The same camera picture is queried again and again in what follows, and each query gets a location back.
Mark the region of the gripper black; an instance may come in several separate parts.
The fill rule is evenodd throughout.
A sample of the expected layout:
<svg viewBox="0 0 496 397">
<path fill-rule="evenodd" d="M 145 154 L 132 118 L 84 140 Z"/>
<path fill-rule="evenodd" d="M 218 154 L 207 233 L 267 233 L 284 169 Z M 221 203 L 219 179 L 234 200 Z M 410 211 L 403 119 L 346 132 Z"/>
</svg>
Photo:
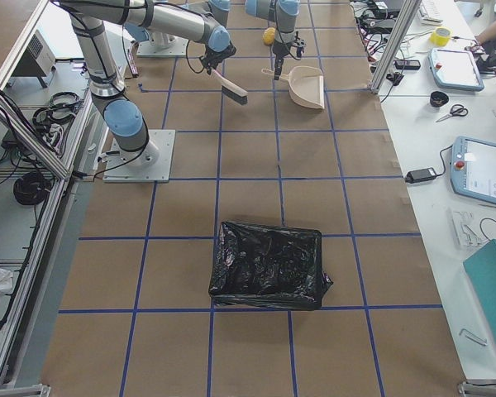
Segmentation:
<svg viewBox="0 0 496 397">
<path fill-rule="evenodd" d="M 278 80 L 282 74 L 282 64 L 284 63 L 284 58 L 289 55 L 289 45 L 275 40 L 272 45 L 272 52 L 275 57 L 274 80 Z"/>
<path fill-rule="evenodd" d="M 212 50 L 208 45 L 205 46 L 205 53 L 200 57 L 201 65 L 207 70 L 208 74 L 211 74 L 214 70 L 222 74 L 222 62 L 232 57 L 236 53 L 236 47 L 230 44 L 226 49 L 222 51 Z"/>
</svg>

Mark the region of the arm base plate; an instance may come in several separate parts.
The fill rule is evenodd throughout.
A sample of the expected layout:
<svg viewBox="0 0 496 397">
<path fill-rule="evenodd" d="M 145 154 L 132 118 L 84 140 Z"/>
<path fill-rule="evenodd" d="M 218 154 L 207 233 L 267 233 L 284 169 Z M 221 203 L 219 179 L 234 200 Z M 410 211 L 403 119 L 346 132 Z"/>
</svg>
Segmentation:
<svg viewBox="0 0 496 397">
<path fill-rule="evenodd" d="M 175 130 L 149 130 L 149 143 L 145 151 L 128 164 L 137 153 L 121 151 L 115 139 L 112 139 L 111 151 L 115 155 L 107 158 L 108 170 L 103 173 L 107 183 L 167 183 L 170 177 L 174 152 Z"/>
<path fill-rule="evenodd" d="M 137 56 L 145 58 L 184 57 L 187 44 L 187 39 L 163 35 L 159 36 L 155 41 L 141 42 L 138 46 Z"/>
</svg>

